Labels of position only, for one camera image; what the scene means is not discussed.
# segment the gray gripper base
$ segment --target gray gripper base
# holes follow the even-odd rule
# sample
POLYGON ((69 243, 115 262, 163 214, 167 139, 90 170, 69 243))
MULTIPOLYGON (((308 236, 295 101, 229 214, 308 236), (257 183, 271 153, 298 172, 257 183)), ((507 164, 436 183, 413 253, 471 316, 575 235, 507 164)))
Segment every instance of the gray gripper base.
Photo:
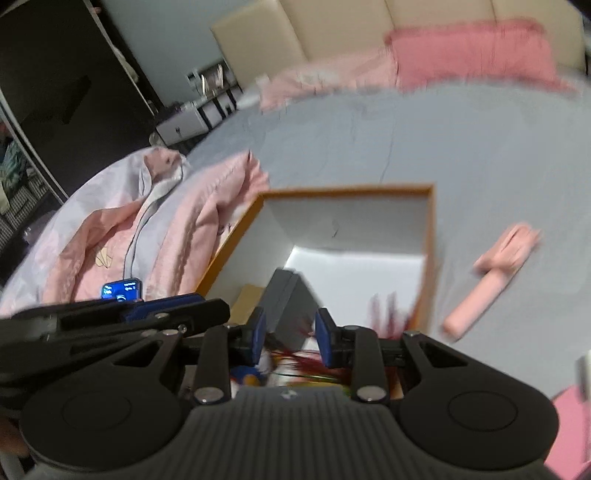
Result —
MULTIPOLYGON (((145 425, 149 434, 150 419, 145 425)), ((503 472, 475 472, 446 465, 411 443, 385 407, 353 402, 338 387, 245 387, 229 403, 195 408, 165 448, 136 465, 94 474, 39 466, 27 475, 27 480, 62 479, 557 478, 542 461, 503 472)))

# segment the cream headboard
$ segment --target cream headboard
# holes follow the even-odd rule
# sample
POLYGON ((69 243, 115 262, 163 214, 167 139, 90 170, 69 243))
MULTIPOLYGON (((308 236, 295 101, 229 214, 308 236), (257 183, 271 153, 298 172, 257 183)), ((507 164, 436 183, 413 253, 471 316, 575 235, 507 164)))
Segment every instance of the cream headboard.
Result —
POLYGON ((567 0, 255 0, 212 32, 247 86, 264 73, 383 45, 393 28, 518 17, 545 26, 558 64, 584 69, 583 23, 567 0))

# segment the cardboard box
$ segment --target cardboard box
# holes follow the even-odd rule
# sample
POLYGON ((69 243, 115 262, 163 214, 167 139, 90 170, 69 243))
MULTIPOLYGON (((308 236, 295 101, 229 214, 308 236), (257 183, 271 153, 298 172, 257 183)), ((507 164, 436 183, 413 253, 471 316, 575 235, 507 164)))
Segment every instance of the cardboard box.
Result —
POLYGON ((302 275, 337 325, 369 326, 378 295, 396 293, 410 328, 425 329, 435 286, 432 185, 262 193, 218 250, 197 292, 233 305, 276 268, 302 275))

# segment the bed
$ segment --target bed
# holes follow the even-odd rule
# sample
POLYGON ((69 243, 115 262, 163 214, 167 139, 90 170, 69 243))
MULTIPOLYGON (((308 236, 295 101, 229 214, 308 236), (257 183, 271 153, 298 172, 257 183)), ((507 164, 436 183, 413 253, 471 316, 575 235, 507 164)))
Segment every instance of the bed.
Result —
POLYGON ((542 23, 580 94, 447 82, 316 96, 240 111, 188 160, 200 168, 250 149, 272 188, 434 182, 439 286, 428 331, 444 342, 441 321, 478 282, 478 256, 514 222, 540 228, 539 250, 455 348, 553 396, 591 347, 591 89, 579 13, 564 0, 261 0, 212 31, 246 86, 377 46, 392 28, 516 17, 542 23))

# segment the white wall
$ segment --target white wall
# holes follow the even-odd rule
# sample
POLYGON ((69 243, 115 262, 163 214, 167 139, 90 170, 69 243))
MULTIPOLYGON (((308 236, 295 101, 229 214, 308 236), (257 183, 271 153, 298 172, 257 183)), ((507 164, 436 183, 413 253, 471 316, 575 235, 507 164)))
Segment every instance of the white wall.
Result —
POLYGON ((221 58, 210 25, 249 0, 103 0, 165 105, 196 98, 187 73, 221 58))

